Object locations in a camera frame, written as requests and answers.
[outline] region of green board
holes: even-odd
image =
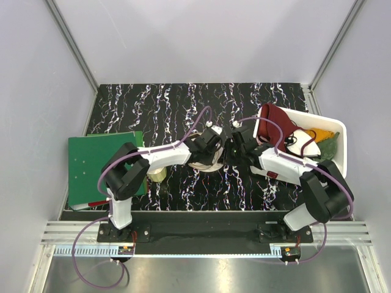
[[[92,134],[68,139],[68,205],[94,203],[104,200],[97,189],[101,169],[126,142],[142,146],[142,132]],[[144,180],[136,195],[147,192]]]

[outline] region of white container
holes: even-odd
[[[310,128],[320,128],[323,130],[332,131],[334,133],[339,132],[340,135],[337,138],[337,153],[335,154],[333,161],[337,165],[339,171],[341,172],[342,176],[346,178],[346,173],[348,171],[348,156],[347,156],[347,149],[348,149],[348,141],[346,136],[346,126],[336,119],[331,119],[327,117],[317,116],[313,114],[308,114],[296,110],[281,108],[289,118],[294,121],[298,126],[304,128],[304,129],[310,129]],[[261,115],[262,108],[259,110],[258,116]],[[254,129],[254,137],[257,137],[258,132],[258,126],[260,121],[257,120],[255,124]],[[255,167],[251,167],[251,171],[253,173],[266,176],[266,171],[259,170]]]

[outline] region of gray wall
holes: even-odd
[[[324,116],[348,129],[354,214],[367,222],[388,286],[390,264],[391,2],[367,1],[315,94]]]
[[[100,84],[308,84],[354,0],[56,2]]]
[[[93,101],[44,1],[0,1],[0,291],[25,292]]]

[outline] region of maroon towel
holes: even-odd
[[[300,129],[300,127],[294,125],[288,115],[282,109],[271,103],[262,106],[261,117],[267,118],[281,127],[282,141],[278,149],[285,152],[285,139],[290,136],[293,131]],[[280,138],[280,132],[273,124],[261,120],[261,123],[259,123],[258,127],[258,136],[263,136],[264,138],[268,139],[271,144],[276,145]]]

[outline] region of black marble pattern surface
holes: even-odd
[[[257,114],[268,102],[307,110],[300,84],[106,84],[100,86],[87,133],[142,131],[146,147],[162,145],[181,139],[206,105],[213,109],[214,124],[229,131],[231,122]],[[206,119],[196,130],[203,130]],[[162,183],[148,184],[148,194],[134,198],[133,210],[273,210],[303,202],[300,187],[251,177],[245,167],[203,173],[174,165]]]

